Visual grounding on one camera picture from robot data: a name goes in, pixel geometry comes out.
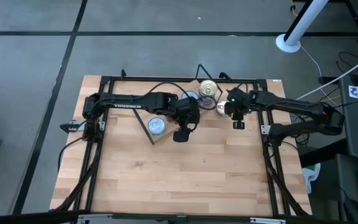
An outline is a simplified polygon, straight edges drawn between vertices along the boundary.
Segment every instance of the black metal frame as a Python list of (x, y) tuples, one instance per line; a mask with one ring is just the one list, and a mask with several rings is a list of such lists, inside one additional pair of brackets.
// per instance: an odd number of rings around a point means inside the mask
[[(203, 69), (205, 74), (208, 76), (208, 78), (199, 78), (198, 74), (199, 74), (199, 70)], [(127, 77), (125, 71), (121, 71), (121, 76), (120, 77), (102, 77), (101, 78), (101, 83), (99, 86), (99, 93), (102, 93), (104, 90), (104, 86), (109, 83), (109, 93), (112, 93), (112, 89), (114, 86), (114, 82), (115, 81), (138, 81), (138, 82), (192, 82), (193, 80), (198, 80), (199, 82), (202, 82), (203, 80), (214, 80), (216, 83), (218, 83), (218, 89), (221, 91), (221, 94), (219, 96), (219, 98), (222, 95), (222, 89), (219, 87), (219, 83), (243, 83), (243, 84), (252, 84), (254, 89), (263, 89), (265, 91), (267, 91), (267, 82), (266, 80), (249, 80), (249, 79), (231, 79), (230, 77), (228, 77), (225, 73), (222, 73), (220, 75), (221, 78), (212, 78), (211, 75), (206, 71), (206, 69), (204, 68), (204, 66), (202, 66), (201, 64), (198, 65), (197, 68), (197, 72), (194, 78), (165, 78), (165, 77)], [(139, 122), (141, 124), (143, 124), (142, 120), (140, 119), (139, 115), (137, 115), (136, 110), (134, 110), (134, 113), (137, 117), (137, 119), (139, 120)], [(106, 112), (104, 112), (103, 114), (103, 121), (105, 123), (107, 123), (107, 114), (108, 114), (108, 110)], [(273, 123), (273, 116), (272, 116), (272, 112), (271, 111), (267, 111), (267, 116), (268, 116), (268, 123), (272, 124)], [(264, 121), (263, 121), (263, 116), (262, 116), (262, 112), (258, 112), (258, 117), (259, 117), (259, 124), (263, 125)], [(144, 124), (142, 125), (143, 129), (145, 130), (146, 134), (148, 134), (149, 136), (149, 132), (147, 130), (147, 128), (145, 128)], [(262, 145), (263, 145), (263, 151), (268, 151), (268, 144), (266, 144), (266, 139), (262, 139)], [(81, 175), (80, 178), (82, 178), (87, 170), (88, 164), (89, 164), (89, 158), (90, 158), (90, 154), (91, 154), (91, 148), (92, 148), (92, 144), (91, 142), (87, 143), (86, 146), (86, 151), (85, 151), (85, 155), (84, 155), (84, 160), (83, 160), (83, 164), (82, 164), (82, 168), (81, 168)], [(96, 148), (96, 153), (98, 155), (100, 155), (101, 153), (101, 149), (103, 147), (103, 142), (99, 142), (97, 143), (97, 148)], [(282, 170), (282, 163), (281, 163), (281, 159), (280, 159), (280, 153), (277, 147), (273, 148), (274, 153), (275, 153), (275, 162), (276, 162), (276, 170), (277, 170), (277, 174), (279, 176), (279, 179), (284, 182), (284, 175), (283, 175), (283, 170)], [(270, 160), (270, 158), (265, 157), (265, 163), (267, 162), (267, 160)], [(87, 198), (86, 198), (86, 207), (85, 210), (91, 210), (91, 203), (92, 203), (92, 198), (93, 198), (93, 191), (94, 191), (94, 186), (96, 183), (96, 175), (97, 175), (97, 167), (99, 166), (99, 160), (97, 161), (96, 164), (96, 170), (95, 172), (92, 174), (90, 182), (89, 182), (89, 189), (88, 189), (88, 194), (87, 194)], [(272, 211), (273, 211), (273, 216), (277, 216), (279, 215), (278, 213), (278, 206), (277, 206), (277, 199), (276, 199), (276, 194), (275, 194), (275, 188), (274, 188), (274, 182), (273, 179), (271, 177), (271, 175), (269, 174), (268, 171), (266, 171), (267, 173), (267, 182), (268, 182), (268, 188), (269, 188), (269, 194), (270, 194), (270, 201), (271, 201), (271, 205), (272, 205)], [(81, 200), (81, 194), (82, 194), (82, 190), (80, 192), (80, 194), (78, 194), (78, 196), (75, 199), (75, 204), (73, 209), (77, 210), (80, 207), (80, 200)], [(284, 207), (284, 212), (286, 215), (290, 215), (290, 209), (289, 209), (289, 204), (288, 202), (285, 200), (284, 195), (282, 194), (282, 201), (283, 201), (283, 207)], [(129, 214), (129, 215), (136, 215), (138, 217), (141, 217), (142, 215), (139, 214)], [(219, 216), (211, 216), (212, 219), (217, 218), (217, 219), (222, 219), (223, 217), (219, 217)], [(247, 219), (248, 217), (240, 217), (240, 220), (244, 221), (244, 219)], [(238, 217), (233, 218), (234, 222), (238, 222), (239, 219)]]

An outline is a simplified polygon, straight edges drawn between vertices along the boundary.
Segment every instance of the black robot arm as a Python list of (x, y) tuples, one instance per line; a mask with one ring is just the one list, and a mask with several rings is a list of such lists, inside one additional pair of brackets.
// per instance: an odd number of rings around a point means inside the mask
[(324, 103), (291, 100), (267, 91), (244, 93), (238, 88), (227, 91), (225, 113), (231, 115), (234, 129), (244, 129), (244, 115), (253, 111), (280, 110), (309, 116), (312, 120), (297, 124), (272, 124), (262, 127), (262, 134), (273, 146), (280, 146), (287, 136), (306, 133), (338, 135), (342, 132), (344, 116)]
[(176, 94), (164, 92), (147, 93), (143, 96), (95, 93), (85, 98), (84, 139), (91, 142), (101, 140), (98, 118), (108, 108), (138, 109), (146, 110), (151, 114), (164, 115), (179, 125), (179, 130), (173, 133), (173, 140), (176, 142), (187, 142), (189, 134), (195, 129), (190, 129), (187, 125), (197, 125), (200, 121), (198, 102), (193, 97), (179, 100)]

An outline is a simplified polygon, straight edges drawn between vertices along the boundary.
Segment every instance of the wooden table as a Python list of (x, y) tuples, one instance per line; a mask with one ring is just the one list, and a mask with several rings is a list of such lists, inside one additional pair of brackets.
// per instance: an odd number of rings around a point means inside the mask
[[(83, 121), (85, 97), (98, 91), (100, 79), (84, 77), (73, 119)], [(270, 92), (285, 97), (280, 80), (267, 83)], [(156, 84), (116, 81), (113, 93), (143, 95)], [(237, 85), (219, 86), (226, 90)], [(157, 91), (172, 91), (172, 86), (162, 85)], [(273, 111), (273, 118), (276, 123), (290, 123), (289, 114), (282, 111)], [(257, 119), (257, 113), (248, 114), (245, 130), (235, 130), (230, 118), (207, 111), (188, 142), (173, 142), (170, 133), (151, 145), (132, 110), (110, 109), (91, 211), (271, 217)], [(69, 134), (68, 142), (81, 135)], [(295, 144), (292, 138), (286, 141)], [(85, 147), (86, 142), (80, 141), (66, 149), (50, 208), (59, 206), (77, 184)], [(311, 214), (298, 152), (286, 144), (279, 149), (287, 188)], [(85, 206), (87, 192), (85, 186), (80, 208)], [(276, 194), (283, 213), (277, 186)]]

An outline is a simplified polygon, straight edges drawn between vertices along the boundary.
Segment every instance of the tin can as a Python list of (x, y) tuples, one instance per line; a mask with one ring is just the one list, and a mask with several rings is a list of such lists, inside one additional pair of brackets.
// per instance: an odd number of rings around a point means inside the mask
[(224, 105), (226, 104), (226, 101), (220, 101), (218, 105), (216, 105), (216, 112), (220, 116), (228, 116), (228, 114), (224, 113)]
[(165, 133), (165, 123), (161, 118), (153, 118), (149, 121), (149, 131), (154, 137), (160, 137)]
[[(189, 94), (189, 96), (192, 96), (194, 97), (196, 100), (198, 99), (198, 95), (195, 91), (186, 91), (187, 94)], [(184, 99), (184, 98), (187, 98), (187, 95), (186, 93), (183, 93), (180, 97), (180, 99)]]
[[(215, 97), (215, 93), (218, 90), (218, 85), (216, 82), (212, 80), (204, 80), (201, 82), (200, 89), (198, 90), (198, 93), (200, 94), (200, 97), (202, 96), (210, 96), (212, 98)], [(213, 103), (213, 99), (211, 98), (202, 98), (199, 103), (201, 106), (208, 108)]]

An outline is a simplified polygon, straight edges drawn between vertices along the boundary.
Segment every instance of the cable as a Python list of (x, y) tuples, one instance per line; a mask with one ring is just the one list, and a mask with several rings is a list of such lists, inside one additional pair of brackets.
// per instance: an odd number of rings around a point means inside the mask
[(285, 144), (289, 144), (290, 146), (294, 147), (296, 150), (298, 150), (298, 148), (296, 146), (294, 146), (292, 143), (286, 142), (286, 141), (282, 141), (282, 143)]
[(292, 10), (292, 14), (294, 14), (294, 16), (298, 16), (298, 14), (295, 13), (295, 5), (293, 4), (292, 0), (291, 0), (291, 10)]
[(345, 193), (345, 198), (348, 199), (349, 197), (347, 196), (346, 191), (340, 185), (338, 185), (338, 187)]
[(334, 97), (332, 97), (331, 99), (333, 100), (333, 99), (338, 99), (339, 97), (341, 97), (340, 95), (338, 95), (338, 96), (334, 96)]
[[(339, 89), (339, 86), (337, 88), (335, 88), (333, 91), (330, 91), (327, 96), (329, 96), (330, 94), (332, 94), (333, 92), (335, 92), (337, 89)], [(324, 98), (326, 98), (326, 96), (322, 97), (318, 102), (321, 102), (321, 100), (323, 100)]]
[(340, 80), (341, 78), (343, 78), (343, 77), (346, 76), (347, 74), (353, 72), (357, 67), (358, 67), (358, 64), (357, 64), (355, 67), (351, 68), (351, 69), (350, 69), (349, 71), (347, 71), (346, 73), (344, 73), (343, 75), (341, 75), (340, 77), (337, 77), (337, 78), (335, 78), (334, 80), (330, 81), (329, 83), (327, 83), (327, 84), (325, 84), (325, 85), (323, 85), (323, 86), (320, 86), (319, 88), (317, 88), (317, 89), (315, 89), (315, 90), (312, 90), (312, 91), (310, 91), (310, 92), (304, 94), (303, 96), (298, 97), (297, 100), (300, 100), (300, 99), (304, 98), (305, 96), (308, 96), (308, 95), (314, 93), (315, 91), (318, 91), (318, 90), (320, 90), (320, 89), (322, 89), (322, 88), (324, 88), (324, 87), (326, 87), (326, 86), (328, 86), (328, 85), (330, 85), (330, 84), (332, 84), (332, 83), (334, 83), (334, 82)]
[[(305, 48), (303, 48), (303, 46), (301, 45), (301, 48), (303, 49), (303, 51), (305, 51), (305, 53), (310, 57), (310, 59), (317, 65), (317, 68), (318, 68), (318, 73), (320, 74), (320, 77), (322, 78), (323, 77), (323, 75), (321, 74), (321, 70), (320, 70), (320, 66), (318, 65), (318, 63), (316, 62), (316, 60), (306, 51), (306, 49)], [(326, 98), (329, 100), (329, 101), (331, 101), (333, 104), (335, 104), (336, 106), (337, 106), (337, 104), (335, 103), (335, 102), (333, 102), (333, 100), (332, 99), (330, 99), (330, 97), (327, 95), (327, 93), (326, 92), (324, 92), (324, 90), (323, 89), (320, 89), (323, 93), (324, 93), (324, 95), (326, 96)]]
[(62, 150), (60, 150), (59, 159), (58, 159), (58, 161), (57, 161), (57, 172), (59, 172), (59, 170), (60, 170), (60, 163), (61, 163), (61, 159), (62, 159), (62, 155), (63, 155), (64, 150), (65, 150), (68, 146), (71, 146), (72, 144), (74, 144), (74, 143), (76, 143), (76, 142), (78, 142), (79, 140), (82, 140), (82, 139), (84, 139), (84, 138), (83, 138), (83, 137), (80, 137), (80, 138), (78, 138), (78, 139), (76, 139), (76, 140), (74, 140), (74, 141), (68, 143), (65, 147), (63, 147)]
[(341, 54), (348, 54), (348, 55), (353, 56), (353, 57), (355, 57), (355, 58), (358, 59), (358, 56), (357, 56), (357, 55), (352, 54), (352, 53), (350, 53), (350, 52), (346, 52), (346, 51), (341, 51), (341, 52), (339, 52), (339, 53), (338, 53), (339, 59), (340, 59), (345, 65), (347, 65), (347, 66), (349, 66), (349, 67), (353, 67), (353, 66), (352, 66), (351, 64), (347, 63), (347, 62), (341, 57)]
[(341, 105), (338, 105), (338, 106), (335, 106), (334, 108), (338, 108), (340, 106), (349, 106), (349, 105), (352, 105), (352, 104), (355, 104), (355, 103), (358, 103), (358, 101), (355, 101), (355, 102), (350, 102), (350, 103), (344, 103), (344, 104), (341, 104)]

